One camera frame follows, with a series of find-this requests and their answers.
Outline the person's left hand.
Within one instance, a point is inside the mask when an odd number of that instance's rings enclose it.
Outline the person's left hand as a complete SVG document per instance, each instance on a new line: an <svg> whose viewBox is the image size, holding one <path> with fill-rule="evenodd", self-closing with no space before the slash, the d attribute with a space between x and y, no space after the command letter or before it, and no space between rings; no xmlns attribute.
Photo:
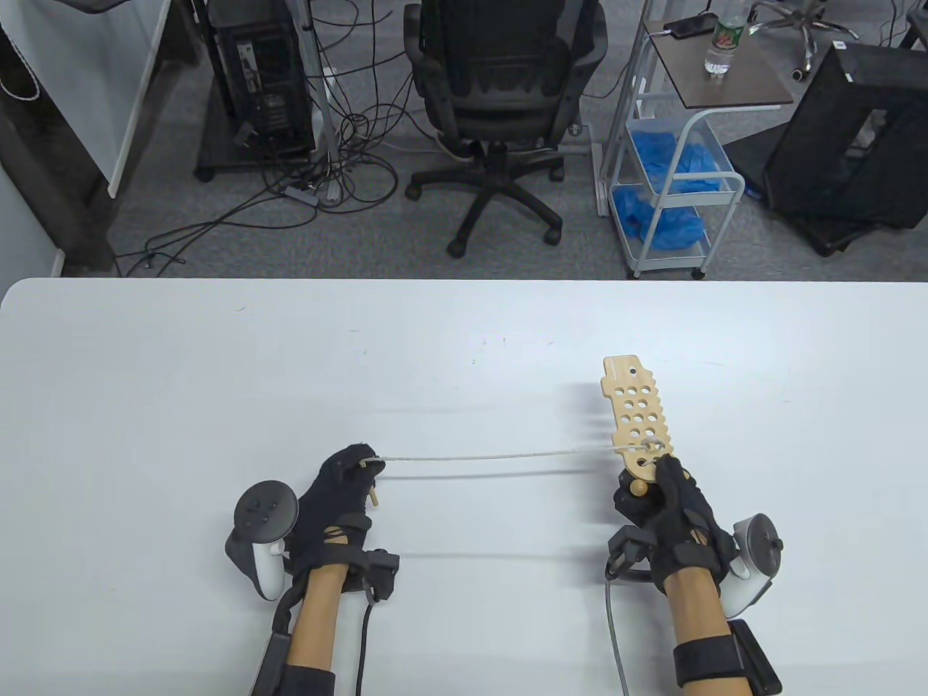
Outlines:
<svg viewBox="0 0 928 696"><path fill-rule="evenodd" d="M371 528L367 500L385 462L368 444L351 444L325 460L299 497L297 523L289 534L293 579L326 566L369 567L364 543Z"/></svg>

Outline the person's right hand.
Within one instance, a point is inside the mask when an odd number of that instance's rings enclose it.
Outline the person's right hand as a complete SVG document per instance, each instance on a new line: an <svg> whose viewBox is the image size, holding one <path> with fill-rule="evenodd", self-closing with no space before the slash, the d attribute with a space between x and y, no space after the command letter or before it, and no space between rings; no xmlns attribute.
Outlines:
<svg viewBox="0 0 928 696"><path fill-rule="evenodd" d="M618 513L654 534L656 543L647 554L654 587L664 593L671 576L693 568L709 571L719 586L737 554L733 537L716 523L695 478L676 457L659 457L655 474L656 482L643 496L636 496L631 486L639 478L623 471L613 495Z"/></svg>

